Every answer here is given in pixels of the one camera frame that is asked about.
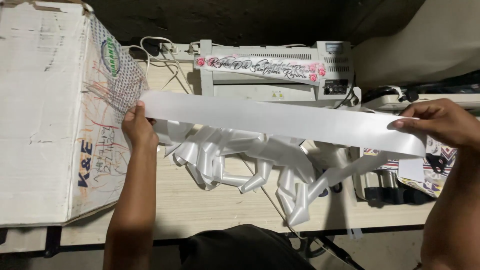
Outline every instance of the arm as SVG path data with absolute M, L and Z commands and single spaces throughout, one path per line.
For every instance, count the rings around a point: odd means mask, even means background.
M 450 100 L 414 103 L 394 122 L 458 148 L 423 232 L 425 270 L 470 270 L 480 266 L 480 122 Z
M 149 269 L 156 211 L 155 120 L 144 114 L 144 103 L 130 109 L 122 130 L 132 142 L 125 184 L 115 206 L 105 241 L 103 269 Z

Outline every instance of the hand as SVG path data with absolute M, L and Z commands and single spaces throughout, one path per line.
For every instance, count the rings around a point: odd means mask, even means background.
M 393 127 L 424 132 L 451 147 L 480 151 L 480 122 L 449 99 L 412 103 L 400 116 L 420 119 L 399 119 Z
M 147 147 L 156 149 L 158 135 L 153 131 L 155 119 L 145 118 L 145 103 L 138 101 L 137 106 L 127 111 L 121 123 L 121 129 L 132 142 L 132 147 Z

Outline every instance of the white cardboard box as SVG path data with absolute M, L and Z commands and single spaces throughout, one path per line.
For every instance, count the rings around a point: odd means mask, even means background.
M 121 120 L 148 85 L 88 10 L 3 3 L 2 227 L 65 224 L 119 198 L 130 158 Z

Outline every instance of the control panel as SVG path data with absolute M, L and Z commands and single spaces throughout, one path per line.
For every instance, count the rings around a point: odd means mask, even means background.
M 348 80 L 325 80 L 324 95 L 347 94 Z

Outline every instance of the blue dotted pattern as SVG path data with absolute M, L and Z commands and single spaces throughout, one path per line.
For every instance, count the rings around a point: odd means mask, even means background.
M 104 63 L 103 59 L 100 70 L 106 76 L 109 93 L 102 97 L 104 101 L 115 110 L 115 121 L 121 123 L 125 112 L 133 107 L 140 98 L 143 91 L 148 90 L 148 83 L 143 69 L 133 60 L 133 58 L 122 50 L 120 43 L 110 34 L 103 24 L 92 16 L 90 27 L 95 49 L 102 51 L 102 44 L 111 38 L 118 54 L 118 70 L 114 77 L 111 68 Z

